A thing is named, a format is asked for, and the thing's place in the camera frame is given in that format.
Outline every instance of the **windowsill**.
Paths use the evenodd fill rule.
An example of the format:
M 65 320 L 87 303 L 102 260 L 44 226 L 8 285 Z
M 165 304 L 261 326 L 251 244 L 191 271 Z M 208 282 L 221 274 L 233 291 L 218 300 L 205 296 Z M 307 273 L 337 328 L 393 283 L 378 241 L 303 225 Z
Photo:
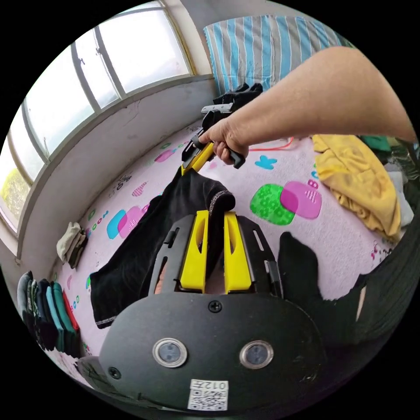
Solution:
M 8 242 L 8 248 L 17 256 L 18 259 L 21 258 L 23 240 L 25 237 L 26 228 L 29 222 L 30 215 L 34 209 L 35 203 L 39 198 L 42 189 L 47 183 L 50 176 L 53 174 L 54 170 L 58 167 L 61 161 L 67 156 L 73 147 L 83 139 L 89 132 L 91 132 L 96 126 L 105 121 L 108 117 L 115 114 L 119 110 L 126 108 L 133 102 L 137 102 L 141 99 L 144 99 L 150 95 L 154 95 L 160 91 L 179 86 L 182 84 L 189 84 L 196 81 L 210 80 L 213 79 L 212 74 L 204 74 L 199 76 L 176 76 L 165 80 L 160 80 L 159 82 L 143 86 L 137 89 L 134 92 L 130 93 L 130 96 L 122 101 L 119 101 L 115 104 L 111 104 L 102 110 L 99 115 L 92 115 L 85 121 L 83 121 L 78 127 L 76 127 L 54 150 L 51 154 L 51 162 L 48 165 L 44 165 L 41 171 L 39 172 L 36 180 L 34 181 L 33 186 L 29 191 L 29 195 L 25 201 L 24 208 L 22 210 L 22 215 L 19 220 L 19 226 L 17 229 L 17 239 L 14 238 L 14 242 L 7 238 L 6 233 L 3 233 L 1 226 L 5 232 L 11 237 L 11 233 L 8 228 L 0 222 L 0 240 L 6 243 Z
M 11 229 L 6 223 L 7 222 L 0 217 L 0 241 L 2 241 L 9 251 L 16 256 L 18 254 L 18 238 L 12 234 Z

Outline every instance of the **red cloth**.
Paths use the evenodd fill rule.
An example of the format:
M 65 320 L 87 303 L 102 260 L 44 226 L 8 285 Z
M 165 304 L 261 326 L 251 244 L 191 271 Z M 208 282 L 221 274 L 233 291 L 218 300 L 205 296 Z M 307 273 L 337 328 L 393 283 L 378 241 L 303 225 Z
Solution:
M 73 312 L 70 308 L 70 303 L 69 303 L 69 300 L 67 299 L 65 291 L 63 291 L 63 300 L 64 300 L 64 306 L 66 307 L 67 315 L 69 316 L 70 321 L 71 321 L 71 325 L 72 325 L 72 327 L 74 328 L 75 331 L 78 331 L 79 330 L 79 324 L 77 323 L 77 321 L 76 321 L 76 319 L 73 315 Z

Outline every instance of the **label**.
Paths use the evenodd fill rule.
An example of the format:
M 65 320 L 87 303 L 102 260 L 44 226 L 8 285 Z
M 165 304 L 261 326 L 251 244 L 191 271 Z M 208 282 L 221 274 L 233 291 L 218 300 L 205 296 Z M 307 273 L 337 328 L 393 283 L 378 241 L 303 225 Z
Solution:
M 228 381 L 191 379 L 188 409 L 226 411 L 228 409 Z

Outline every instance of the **stack of folded clothes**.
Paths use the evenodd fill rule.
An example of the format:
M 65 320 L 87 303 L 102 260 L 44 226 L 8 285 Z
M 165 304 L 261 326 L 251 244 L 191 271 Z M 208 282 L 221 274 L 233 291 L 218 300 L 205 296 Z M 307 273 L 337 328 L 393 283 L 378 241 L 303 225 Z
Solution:
M 76 268 L 87 241 L 84 229 L 77 222 L 70 222 L 66 233 L 57 242 L 57 254 L 63 264 L 69 263 L 72 269 Z
M 31 336 L 43 350 L 81 357 L 80 329 L 58 283 L 34 280 L 28 271 L 17 286 L 17 306 Z

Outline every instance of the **window pane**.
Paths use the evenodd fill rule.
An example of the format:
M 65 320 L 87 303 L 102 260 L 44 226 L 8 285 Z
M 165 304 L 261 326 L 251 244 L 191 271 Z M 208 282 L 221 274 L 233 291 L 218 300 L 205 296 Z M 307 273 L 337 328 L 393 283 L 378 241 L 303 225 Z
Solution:
M 11 213 L 10 222 L 17 224 L 23 205 L 29 193 L 29 185 L 25 182 L 13 162 L 7 139 L 0 153 L 0 206 L 4 213 Z
M 29 118 L 47 154 L 93 114 L 77 78 L 70 46 L 41 74 L 26 99 Z
M 19 108 L 13 118 L 12 125 L 10 126 L 10 134 L 19 160 L 32 181 L 34 181 L 39 171 L 44 166 L 44 162 L 39 157 L 29 139 L 25 123 L 23 122 L 21 108 Z
M 131 9 L 124 10 L 121 13 L 131 12 L 134 10 L 149 9 L 150 7 L 162 7 L 162 5 L 159 1 L 148 1 L 147 3 L 139 4 L 138 6 L 132 7 Z
M 84 76 L 101 108 L 118 99 L 118 95 L 108 77 L 101 56 L 96 52 L 94 30 L 90 30 L 76 41 Z
M 116 17 L 100 24 L 99 28 L 126 92 L 188 74 L 182 51 L 163 11 Z

